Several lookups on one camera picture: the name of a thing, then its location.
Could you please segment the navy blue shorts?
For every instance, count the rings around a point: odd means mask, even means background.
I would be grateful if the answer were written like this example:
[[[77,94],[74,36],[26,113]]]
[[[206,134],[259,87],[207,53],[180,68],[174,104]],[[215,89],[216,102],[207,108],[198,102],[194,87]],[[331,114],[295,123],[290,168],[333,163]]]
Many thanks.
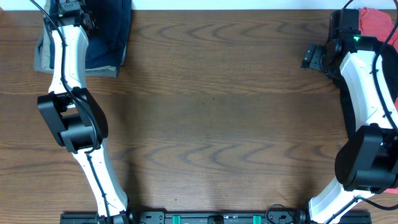
[[[85,68],[120,67],[132,22],[131,0],[50,0],[58,25],[81,25],[88,32]]]

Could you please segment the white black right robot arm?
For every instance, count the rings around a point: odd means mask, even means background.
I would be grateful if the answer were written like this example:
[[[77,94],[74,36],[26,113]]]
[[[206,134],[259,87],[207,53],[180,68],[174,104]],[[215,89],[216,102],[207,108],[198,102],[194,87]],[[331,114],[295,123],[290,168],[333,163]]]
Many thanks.
[[[307,222],[367,222],[348,212],[397,187],[397,51],[350,27],[333,29],[325,45],[309,47],[302,66],[336,83],[348,132],[334,178],[308,201]]]

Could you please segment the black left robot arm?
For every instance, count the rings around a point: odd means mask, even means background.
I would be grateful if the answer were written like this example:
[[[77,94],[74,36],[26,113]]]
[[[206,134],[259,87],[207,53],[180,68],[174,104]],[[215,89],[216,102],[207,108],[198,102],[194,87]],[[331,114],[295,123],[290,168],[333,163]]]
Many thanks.
[[[53,79],[37,106],[56,142],[79,163],[96,199],[96,213],[64,213],[60,223],[132,223],[128,197],[108,156],[108,122],[86,87],[86,32],[94,28],[81,1],[59,1],[44,19],[55,62]]]

